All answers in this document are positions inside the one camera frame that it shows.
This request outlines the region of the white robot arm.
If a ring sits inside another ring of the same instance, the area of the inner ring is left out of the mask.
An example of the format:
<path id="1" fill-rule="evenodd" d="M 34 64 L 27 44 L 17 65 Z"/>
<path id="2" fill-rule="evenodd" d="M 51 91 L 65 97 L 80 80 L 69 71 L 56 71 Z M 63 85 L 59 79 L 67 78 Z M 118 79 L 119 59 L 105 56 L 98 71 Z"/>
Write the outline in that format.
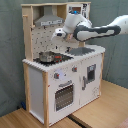
<path id="1" fill-rule="evenodd" d="M 77 41 L 128 34 L 128 15 L 122 15 L 114 19 L 110 24 L 101 27 L 93 27 L 90 20 L 86 19 L 78 11 L 71 11 L 62 28 L 57 28 L 52 40 L 55 38 L 68 39 L 74 37 Z"/>

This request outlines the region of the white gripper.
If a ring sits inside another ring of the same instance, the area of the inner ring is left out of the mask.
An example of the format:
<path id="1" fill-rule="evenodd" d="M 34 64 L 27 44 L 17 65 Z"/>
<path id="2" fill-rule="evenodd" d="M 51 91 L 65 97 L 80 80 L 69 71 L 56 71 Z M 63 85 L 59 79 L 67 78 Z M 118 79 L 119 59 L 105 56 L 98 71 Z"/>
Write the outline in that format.
<path id="1" fill-rule="evenodd" d="M 56 28 L 54 33 L 52 34 L 51 40 L 65 40 L 67 38 L 67 33 L 63 31 L 62 28 Z"/>

